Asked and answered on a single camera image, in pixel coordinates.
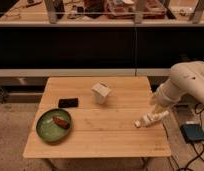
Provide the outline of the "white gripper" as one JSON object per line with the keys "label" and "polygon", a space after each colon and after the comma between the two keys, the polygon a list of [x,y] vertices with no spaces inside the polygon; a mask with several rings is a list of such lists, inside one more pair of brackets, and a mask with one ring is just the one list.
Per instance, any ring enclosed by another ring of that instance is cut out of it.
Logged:
{"label": "white gripper", "polygon": [[140,128],[141,125],[143,127],[147,127],[147,126],[150,126],[156,122],[159,122],[160,120],[162,120],[164,117],[166,117],[167,115],[169,114],[168,111],[164,111],[164,112],[161,112],[161,113],[155,113],[155,114],[151,114],[151,113],[148,113],[148,114],[145,114],[142,118],[141,118],[141,122],[139,120],[136,120],[134,122],[135,126],[137,128]]}

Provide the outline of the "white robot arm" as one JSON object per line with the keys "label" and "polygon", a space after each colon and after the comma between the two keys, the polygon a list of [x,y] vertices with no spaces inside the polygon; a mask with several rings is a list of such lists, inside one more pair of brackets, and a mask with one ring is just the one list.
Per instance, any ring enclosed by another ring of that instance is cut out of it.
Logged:
{"label": "white robot arm", "polygon": [[182,62],[170,68],[168,79],[159,85],[150,100],[152,109],[134,122],[137,128],[160,122],[185,94],[204,105],[204,62]]}

